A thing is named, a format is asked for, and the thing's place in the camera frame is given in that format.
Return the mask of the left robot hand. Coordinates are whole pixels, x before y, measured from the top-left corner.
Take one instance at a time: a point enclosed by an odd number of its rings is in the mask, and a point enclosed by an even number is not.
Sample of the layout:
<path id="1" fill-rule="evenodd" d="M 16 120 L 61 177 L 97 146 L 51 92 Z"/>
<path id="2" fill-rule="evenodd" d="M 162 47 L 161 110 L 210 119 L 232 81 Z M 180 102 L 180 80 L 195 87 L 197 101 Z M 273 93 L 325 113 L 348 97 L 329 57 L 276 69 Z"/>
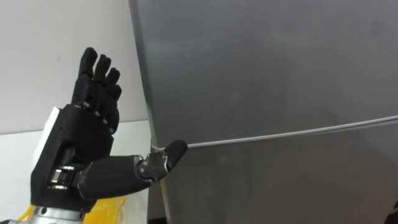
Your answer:
<path id="1" fill-rule="evenodd" d="M 88 213 L 99 199 L 134 194 L 162 180 L 188 150 L 183 140 L 146 156 L 114 156 L 119 71 L 92 47 L 83 52 L 69 104 L 60 109 L 30 177 L 34 206 Z"/>

